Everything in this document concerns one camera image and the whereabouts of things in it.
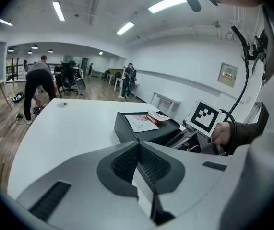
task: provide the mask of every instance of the white table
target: white table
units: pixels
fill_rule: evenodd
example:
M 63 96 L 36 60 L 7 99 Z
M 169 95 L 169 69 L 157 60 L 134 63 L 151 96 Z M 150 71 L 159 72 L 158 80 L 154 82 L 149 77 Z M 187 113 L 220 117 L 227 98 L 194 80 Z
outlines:
M 67 107 L 57 107 L 62 102 L 67 102 Z M 113 129 L 117 112 L 147 110 L 158 111 L 148 103 L 53 99 L 17 150 L 8 194 L 16 199 L 27 186 L 71 157 L 119 144 Z
M 99 78 L 101 79 L 102 78 L 102 75 L 103 75 L 103 73 L 102 72 L 100 72 L 100 71 L 91 71 L 91 75 L 90 75 L 90 77 L 92 77 L 92 75 L 93 75 L 93 73 L 96 75 L 96 74 L 99 74 Z
M 151 104 L 153 103 L 153 100 L 154 100 L 155 95 L 156 95 L 158 98 L 160 98 L 161 100 L 170 103 L 169 110 L 167 111 L 167 116 L 170 115 L 170 112 L 172 111 L 172 108 L 173 108 L 174 104 L 181 104 L 181 101 L 173 100 L 173 99 L 171 99 L 171 98 L 169 98 L 169 97 L 167 97 L 167 96 L 165 96 L 165 95 L 163 95 L 163 94 L 159 94 L 159 93 L 157 93 L 157 92 L 153 92 L 153 97 L 152 97 L 152 100 L 151 100 Z
M 116 90 L 116 88 L 117 88 L 117 82 L 118 81 L 120 81 L 120 88 L 121 88 L 121 90 L 119 91 L 119 95 L 121 95 L 122 94 L 122 91 L 123 91 L 123 79 L 119 79 L 119 78 L 116 78 L 116 82 L 115 82 L 115 84 L 114 84 L 114 91 Z M 134 94 L 134 96 L 136 97 L 136 95 L 137 95 L 137 91 L 138 91 L 138 89 L 139 89 L 139 86 L 140 86 L 140 84 L 138 84 L 138 83 L 135 83 L 135 90 L 133 90 L 134 92 L 135 92 L 135 94 Z
M 114 78 L 114 76 L 111 75 L 111 74 L 108 74 L 108 75 L 107 75 L 107 78 L 106 78 L 106 82 L 108 82 L 108 78 L 109 78 L 109 85 L 110 85 L 111 80 Z

